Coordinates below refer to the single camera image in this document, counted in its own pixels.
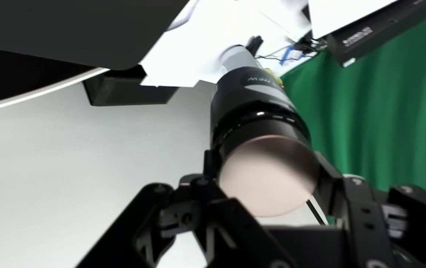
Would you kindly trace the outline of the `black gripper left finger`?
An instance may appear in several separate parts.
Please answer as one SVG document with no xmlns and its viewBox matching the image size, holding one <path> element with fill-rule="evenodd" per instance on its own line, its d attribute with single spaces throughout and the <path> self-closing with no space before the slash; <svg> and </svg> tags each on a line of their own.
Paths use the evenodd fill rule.
<svg viewBox="0 0 426 268">
<path fill-rule="evenodd" d="M 204 152 L 204 164 L 203 164 L 203 174 L 213 180 L 215 183 L 219 182 L 219 173 L 222 169 L 222 160 L 218 151 L 206 151 Z"/>
</svg>

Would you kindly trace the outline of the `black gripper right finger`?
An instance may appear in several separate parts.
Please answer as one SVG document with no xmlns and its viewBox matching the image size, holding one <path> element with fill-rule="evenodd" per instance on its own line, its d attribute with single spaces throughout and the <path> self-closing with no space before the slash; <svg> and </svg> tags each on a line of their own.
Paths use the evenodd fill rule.
<svg viewBox="0 0 426 268">
<path fill-rule="evenodd" d="M 329 216 L 334 209 L 334 183 L 343 177 L 343 174 L 322 155 L 316 154 L 319 163 L 319 179 L 315 191 L 315 198 L 322 212 Z"/>
</svg>

